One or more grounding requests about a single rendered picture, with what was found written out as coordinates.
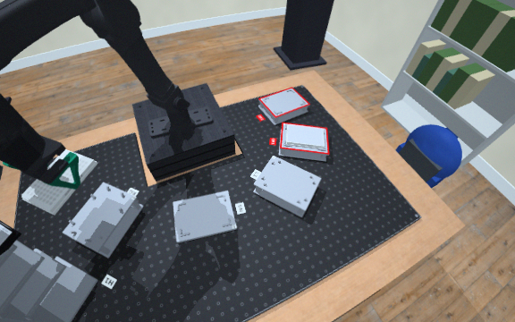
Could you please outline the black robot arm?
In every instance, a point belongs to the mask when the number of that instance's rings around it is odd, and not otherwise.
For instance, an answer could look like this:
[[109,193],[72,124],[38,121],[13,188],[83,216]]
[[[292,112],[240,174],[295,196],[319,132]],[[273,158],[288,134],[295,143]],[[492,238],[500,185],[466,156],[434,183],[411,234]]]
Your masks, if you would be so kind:
[[[148,122],[151,138],[213,122],[207,106],[188,111],[190,103],[148,48],[139,28],[139,10],[131,0],[4,0],[0,3],[0,71],[25,48],[76,16],[127,63],[148,99],[166,110],[168,116]],[[25,172],[41,155],[21,135],[11,140],[22,122],[0,94],[0,140],[10,139],[0,144],[0,161]]]

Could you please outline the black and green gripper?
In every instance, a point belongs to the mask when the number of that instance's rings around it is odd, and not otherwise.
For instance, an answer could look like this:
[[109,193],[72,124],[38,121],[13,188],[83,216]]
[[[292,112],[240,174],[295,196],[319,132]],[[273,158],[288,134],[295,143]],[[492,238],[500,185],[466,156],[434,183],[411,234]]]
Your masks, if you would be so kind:
[[[50,186],[77,189],[80,186],[79,157],[69,152],[63,159],[59,158],[48,170],[48,163],[55,156],[61,156],[66,147],[56,140],[39,135],[23,118],[21,130],[13,133],[13,138],[21,135],[41,156],[23,172]],[[71,168],[74,183],[61,181],[59,178]]]

